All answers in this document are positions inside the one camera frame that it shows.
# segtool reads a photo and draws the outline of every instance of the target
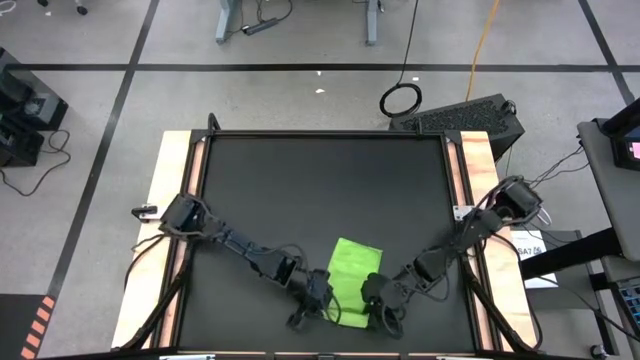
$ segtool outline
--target wooden board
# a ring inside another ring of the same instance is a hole
[[[487,133],[462,132],[462,149],[467,163],[471,193],[474,202],[477,203],[498,184],[498,174]],[[509,228],[503,228],[499,234],[511,240]],[[499,239],[491,238],[487,242],[484,256],[494,303],[522,340],[530,346],[535,345],[536,335],[517,255]],[[510,350],[504,338],[502,346],[506,351]]]
[[[191,131],[164,133],[147,203],[166,207],[180,192],[190,136]],[[142,224],[138,242],[159,233],[157,222]],[[134,257],[145,248],[146,245],[140,246]],[[169,240],[165,239],[141,258],[131,271],[122,299],[112,347],[121,346],[129,341],[155,307],[162,286],[168,252]]]
[[[165,132],[149,193],[149,203],[166,206],[175,194],[180,192],[187,159],[189,137],[189,131]],[[484,132],[463,132],[462,140],[471,191],[474,201],[477,202],[498,183],[491,147],[489,146],[487,134]],[[190,193],[195,193],[196,180],[200,169],[199,165],[203,151],[202,143],[198,146],[200,147],[196,148],[189,184]],[[464,203],[462,180],[460,170],[457,167],[455,147],[450,145],[448,151],[452,164],[456,196],[459,203]],[[157,223],[143,224],[138,241],[155,235],[157,226]],[[508,229],[503,230],[500,234],[510,239],[510,231]],[[167,260],[168,244],[168,241],[163,241],[150,251],[144,259],[141,259],[132,271],[129,286],[123,298],[113,346],[119,346],[128,341],[155,306]],[[180,265],[183,252],[184,247],[181,247],[177,252],[177,266]],[[485,257],[487,259],[491,291],[496,305],[522,339],[533,345],[536,342],[536,337],[516,255],[500,240],[492,239],[487,243]],[[491,335],[486,312],[477,299],[475,305],[478,312],[483,348],[491,349]],[[171,325],[173,324],[174,312],[175,301],[165,314],[163,334],[160,341],[161,346],[168,346],[169,344],[173,331]],[[508,345],[504,341],[503,346],[508,349]]]

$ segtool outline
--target metal stand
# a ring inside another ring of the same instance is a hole
[[[216,42],[218,44],[223,44],[227,41],[231,16],[234,13],[237,3],[238,0],[220,0],[220,17],[218,18],[218,28],[216,29]]]
[[[373,46],[378,41],[378,0],[367,0],[367,41]]]
[[[520,263],[522,278],[532,279],[569,266],[588,263],[607,255],[622,253],[613,228],[591,234],[557,249],[530,257]]]

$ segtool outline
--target black floor stripe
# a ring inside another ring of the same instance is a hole
[[[11,64],[10,70],[29,71],[126,71],[128,64]]]
[[[613,79],[615,80],[616,85],[618,86],[618,91],[620,91],[620,95],[622,95],[622,98],[624,99],[624,102],[627,105],[631,104],[634,100],[634,96],[631,93],[631,90],[629,90],[629,85],[627,85],[627,82],[624,79],[624,76],[622,75],[620,68],[618,67],[618,63],[616,62],[616,59],[613,57],[611,48],[609,47],[607,40],[604,38],[602,29],[600,29],[600,25],[598,25],[598,21],[596,20],[596,17],[593,14],[593,11],[591,10],[591,6],[589,5],[589,2],[587,2],[587,0],[578,0],[578,2],[580,3],[580,7],[584,12],[584,16],[587,18],[587,22],[589,23],[589,26],[591,27],[593,36],[595,36],[596,38],[596,42],[600,47],[600,51],[602,51],[602,55],[604,56],[604,59],[607,61],[607,65],[611,66],[612,68],[611,74],[613,75]]]
[[[125,71],[127,64],[20,64],[13,68],[31,71]],[[251,71],[400,71],[402,64],[303,63],[303,64],[137,64],[135,71],[158,72],[251,72]],[[627,72],[640,72],[640,65],[625,66]],[[470,64],[407,64],[407,71],[469,72]],[[590,73],[612,72],[610,65],[532,65],[481,64],[478,72]]]
[[[48,294],[53,295],[55,298],[59,297],[60,291],[62,290],[62,285],[64,284],[67,272],[69,271],[69,265],[71,264],[73,253],[75,252],[76,245],[78,244],[80,232],[82,231],[84,221],[87,217],[89,206],[91,205],[91,200],[93,199],[93,194],[96,191],[96,185],[98,184],[98,179],[100,178],[104,161],[107,158],[109,146],[111,145],[113,135],[116,131],[116,126],[118,126],[118,121],[120,120],[120,113],[122,112],[124,102],[131,87],[131,82],[135,73],[135,65],[140,60],[142,48],[144,47],[144,43],[147,40],[149,29],[151,28],[151,23],[153,22],[153,17],[155,16],[156,10],[158,8],[158,1],[159,0],[151,0],[151,3],[149,4],[149,9],[147,10],[147,15],[144,18],[142,29],[140,30],[140,34],[138,35],[138,40],[136,41],[136,45],[133,49],[133,54],[131,54],[129,65],[124,74],[122,84],[120,85],[120,90],[118,90],[118,95],[116,96],[115,102],[113,104],[111,115],[109,116],[109,120],[107,121],[104,133],[102,134],[102,139],[100,140],[100,145],[98,146],[96,157],[93,160],[89,178],[87,179],[84,191],[82,192],[82,197],[80,198],[80,204],[78,204],[78,209],[76,210],[76,213],[73,217],[71,228],[69,229],[69,234],[67,235],[64,247],[62,248],[62,253],[60,254],[60,258],[58,259],[58,264],[56,265],[51,283],[49,284]]]
[[[400,71],[402,64],[140,64],[138,71]],[[466,64],[407,64],[407,71],[469,72]],[[609,72],[607,65],[478,65],[478,72]]]

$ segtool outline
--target black cable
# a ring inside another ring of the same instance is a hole
[[[62,145],[60,147],[56,147],[51,143],[51,139],[58,133],[63,133],[66,134],[67,137],[64,139],[64,141],[62,142]],[[49,150],[40,150],[40,152],[45,153],[45,154],[58,154],[58,153],[63,153],[67,156],[66,160],[63,160],[62,162],[58,163],[55,166],[52,166],[49,168],[49,170],[45,171],[45,173],[40,177],[40,180],[38,180],[38,182],[36,183],[36,186],[33,188],[33,190],[29,191],[29,192],[23,192],[22,190],[18,189],[15,185],[11,184],[8,180],[7,180],[7,174],[5,174],[4,170],[0,169],[0,175],[2,175],[2,182],[7,185],[8,187],[10,187],[11,189],[13,189],[15,192],[17,192],[18,194],[20,194],[21,196],[24,197],[29,197],[33,194],[35,194],[36,191],[38,191],[38,188],[40,188],[40,185],[42,185],[42,182],[44,181],[44,179],[55,169],[64,166],[66,164],[68,164],[71,161],[71,154],[69,154],[67,151],[64,150],[64,148],[67,146],[67,143],[69,142],[69,139],[71,138],[71,133],[69,133],[67,130],[56,130],[53,133],[51,133],[51,135],[49,135],[49,139],[47,140],[47,143],[49,144],[49,147],[53,149],[53,151],[49,151]]]
[[[333,300],[333,302],[336,303],[336,308],[338,310],[338,317],[333,320],[331,318],[331,316],[329,315],[329,311],[325,311],[325,315],[327,316],[327,319],[329,319],[329,321],[333,322],[336,325],[340,325],[340,319],[342,319],[342,306],[340,306],[340,302],[338,302],[338,297],[336,297],[336,294],[331,294],[331,300]]]
[[[402,77],[404,76],[404,70],[407,67],[407,59],[409,58],[409,49],[411,49],[411,39],[413,38],[413,28],[416,23],[416,13],[418,12],[419,1],[420,0],[415,0],[416,3],[415,3],[415,6],[413,7],[413,16],[411,18],[411,29],[409,30],[409,41],[407,42],[407,50],[404,54],[404,61],[402,62],[402,71],[400,72],[400,78],[398,79],[398,82],[394,86],[392,86],[391,89],[387,90],[382,95],[382,98],[380,98],[380,103],[379,103],[380,111],[390,118],[411,115],[414,112],[418,111],[418,109],[420,108],[420,104],[422,104],[422,90],[420,90],[420,87],[412,83],[401,83]],[[385,106],[387,102],[387,97],[389,97],[389,95],[391,95],[391,93],[393,93],[394,91],[402,88],[413,89],[413,91],[415,91],[416,93],[416,102],[409,109],[405,111],[400,111],[397,113],[392,113],[390,111],[387,111],[387,108]]]
[[[389,326],[389,322],[387,321],[387,315],[386,315],[387,313],[392,318],[394,323],[397,325],[397,330]],[[400,319],[398,319],[398,316],[396,315],[396,313],[393,310],[391,310],[387,305],[382,305],[380,307],[380,318],[382,319],[382,326],[384,326],[384,328],[387,330],[387,332],[391,337],[393,338],[402,337],[402,328],[401,328],[402,325],[400,324]]]
[[[140,260],[140,258],[142,258],[144,256],[144,254],[146,254],[147,252],[151,251],[151,249],[153,249],[156,245],[158,245],[164,238],[165,238],[165,234],[158,234],[155,235],[153,237],[150,237],[149,239],[144,239],[142,240],[138,245],[144,243],[144,242],[148,242],[148,241],[152,241],[153,239],[155,239],[155,241],[153,241],[151,243],[151,245],[149,245],[146,249],[142,250],[140,252],[140,254],[138,254],[135,258],[133,258],[133,261],[131,262],[131,264],[129,264],[129,267],[127,268],[127,272],[124,275],[124,288],[127,288],[127,283],[129,282],[129,275],[131,274],[131,271],[133,270],[133,267],[136,265],[136,263],[138,262],[138,260]]]
[[[511,145],[511,147],[509,148],[509,157],[507,158],[507,168],[504,171],[504,177],[509,176],[509,165],[511,164],[511,154],[513,153],[513,146],[514,145]]]
[[[542,181],[545,181],[546,178],[548,176],[551,175],[551,173],[557,169],[563,162],[565,162],[566,160],[568,160],[569,158],[581,154],[582,152],[584,152],[584,148],[582,147],[582,145],[578,146],[578,148],[570,153],[569,155],[563,157],[562,159],[558,160],[558,162],[556,162],[555,164],[551,165],[551,167],[549,169],[547,169],[546,171],[544,171],[542,174],[538,175],[534,180],[527,180],[527,182],[529,182],[530,186],[532,187],[532,189],[535,189],[536,186],[539,185],[539,183],[541,183]]]
[[[618,329],[621,333],[627,335],[630,339],[633,339],[637,342],[640,342],[640,338],[638,338],[637,336],[635,336],[634,334],[628,332],[627,330],[625,330],[622,326],[618,325],[615,321],[611,320],[610,318],[606,317],[599,309],[596,309],[595,307],[593,307],[591,304],[589,304],[589,302],[587,300],[585,300],[582,296],[580,296],[580,294],[578,294],[575,290],[569,289],[566,286],[560,285],[557,282],[553,281],[553,280],[549,280],[547,278],[543,278],[543,277],[538,277],[538,279],[540,280],[544,280],[546,282],[550,282],[552,284],[555,284],[557,287],[559,287],[562,290],[568,291],[570,293],[572,293],[573,295],[575,295],[583,304],[585,304],[591,311],[593,311],[593,313],[601,318],[602,320],[608,322],[609,324],[611,324],[611,326],[613,326],[614,328]]]
[[[569,169],[569,170],[561,170],[561,171],[558,171],[557,173],[553,174],[552,176],[545,177],[544,179],[540,180],[538,183],[536,183],[536,184],[532,187],[532,189],[535,189],[536,187],[538,187],[538,185],[542,184],[542,183],[543,183],[543,182],[545,182],[545,181],[549,181],[549,180],[551,180],[551,179],[553,179],[553,178],[555,178],[555,177],[558,177],[558,175],[560,175],[560,174],[577,172],[577,171],[583,170],[583,169],[584,169],[584,168],[586,168],[587,166],[589,166],[589,163],[586,163],[586,164],[584,164],[584,165],[582,165],[581,167],[576,168],[576,169]]]
[[[265,22],[264,18],[262,17],[262,1],[263,0],[256,0],[256,3],[258,4],[258,9],[256,10],[256,17],[258,18],[258,22],[260,23]],[[289,15],[291,15],[291,13],[293,12],[293,1],[292,0],[288,0],[288,1],[289,1],[289,11],[283,17],[276,18],[278,22],[288,18]]]
[[[516,253],[516,256],[518,257],[518,266],[519,266],[519,264],[522,262],[522,258],[520,257],[520,252],[518,252],[518,249],[515,247],[515,245],[513,245],[513,243],[511,243],[511,241],[507,240],[507,238],[505,238],[504,236],[502,236],[502,235],[500,235],[498,233],[494,233],[493,236],[495,236],[498,239],[502,240],[502,242],[504,242],[511,250],[513,250],[514,253]],[[538,332],[538,341],[533,346],[533,349],[534,350],[538,350],[538,349],[540,349],[540,346],[542,346],[542,341],[544,340],[544,335],[542,333],[542,326],[540,326],[540,321],[538,320],[538,315],[536,315],[536,312],[533,311],[533,307],[531,306],[531,302],[529,301],[529,298],[527,297],[526,293],[525,293],[525,298],[527,299],[527,306],[529,307],[529,313],[531,314],[531,317],[533,318],[533,322],[536,325],[537,332]]]
[[[164,236],[166,236],[166,235],[165,234],[158,234],[158,235],[152,236],[152,237],[150,237],[148,239],[144,239],[144,240],[140,241],[139,243],[133,245],[131,247],[131,251],[136,251],[136,249],[139,248],[140,246],[142,246],[142,244],[148,243],[149,241],[158,240],[158,238],[161,238],[161,237],[164,237]]]
[[[518,253],[518,249],[511,243],[511,241],[505,239],[504,237],[498,235],[498,234],[494,234],[495,236],[497,236],[499,239],[501,239],[502,241],[505,242],[505,244],[509,245],[509,248],[511,248],[511,250],[513,250],[516,255],[518,256],[518,262],[521,261],[520,259],[520,253]],[[570,293],[572,293],[573,295],[575,295],[583,304],[585,304],[597,317],[601,318],[602,320],[608,322],[609,324],[611,324],[611,326],[615,327],[616,329],[618,329],[621,333],[625,334],[626,336],[628,336],[629,338],[640,342],[640,338],[638,338],[637,336],[635,336],[634,334],[628,332],[627,330],[625,330],[622,326],[618,325],[615,321],[611,320],[610,318],[608,318],[607,316],[605,316],[599,309],[596,309],[595,307],[593,307],[591,304],[589,304],[589,302],[587,300],[585,300],[582,296],[580,296],[580,294],[578,294],[576,291],[558,284],[556,281],[553,280],[549,280],[547,278],[544,277],[538,277],[538,279],[540,280],[544,280],[546,282],[555,284],[558,288],[563,289],[565,291],[568,291]]]

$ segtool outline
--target green towel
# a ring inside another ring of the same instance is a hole
[[[357,328],[367,327],[369,315],[363,314],[365,303],[360,288],[370,273],[377,273],[382,260],[382,250],[340,238],[329,262],[329,284],[340,303],[342,314],[340,325]],[[329,306],[329,316],[338,318],[335,302]]]

